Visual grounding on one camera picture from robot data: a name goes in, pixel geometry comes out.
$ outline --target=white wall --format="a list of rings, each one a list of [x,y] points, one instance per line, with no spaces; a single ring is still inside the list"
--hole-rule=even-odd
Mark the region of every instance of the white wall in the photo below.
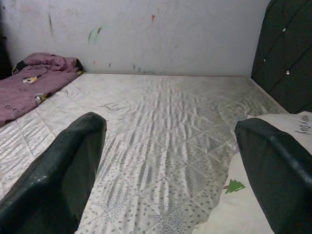
[[[249,76],[268,2],[2,0],[1,11],[13,63],[45,51],[93,73]]]

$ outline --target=mattress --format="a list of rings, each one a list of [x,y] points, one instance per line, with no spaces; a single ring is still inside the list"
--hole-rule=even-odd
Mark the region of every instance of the mattress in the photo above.
[[[0,128],[0,198],[89,111],[107,135],[82,234],[192,233],[218,203],[236,122],[283,113],[248,78],[83,74]]]

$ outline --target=paint mark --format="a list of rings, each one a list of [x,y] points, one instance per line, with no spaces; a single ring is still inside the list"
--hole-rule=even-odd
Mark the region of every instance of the paint mark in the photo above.
[[[51,15],[50,15],[50,13],[49,13],[49,25],[50,25],[51,35],[53,36],[53,26],[52,26],[52,20],[51,20]]]
[[[92,35],[92,32],[89,33],[89,37],[88,37],[88,42],[89,42],[89,44],[90,44],[91,35]]]
[[[99,38],[99,33],[101,32],[103,26],[93,29],[90,33],[89,33],[89,37],[88,37],[88,43],[89,45],[95,45],[98,41]]]

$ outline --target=green tree print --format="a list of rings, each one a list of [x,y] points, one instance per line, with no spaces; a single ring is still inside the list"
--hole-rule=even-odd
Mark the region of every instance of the green tree print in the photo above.
[[[227,194],[227,193],[237,192],[237,191],[244,189],[244,188],[245,188],[245,186],[241,182],[230,179],[229,185],[224,186],[223,189],[227,189],[225,192]]]

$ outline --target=pink blanket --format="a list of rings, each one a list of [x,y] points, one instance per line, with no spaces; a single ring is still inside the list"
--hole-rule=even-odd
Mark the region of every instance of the pink blanket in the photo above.
[[[0,80],[0,127],[34,109],[82,72],[76,58],[34,53]]]

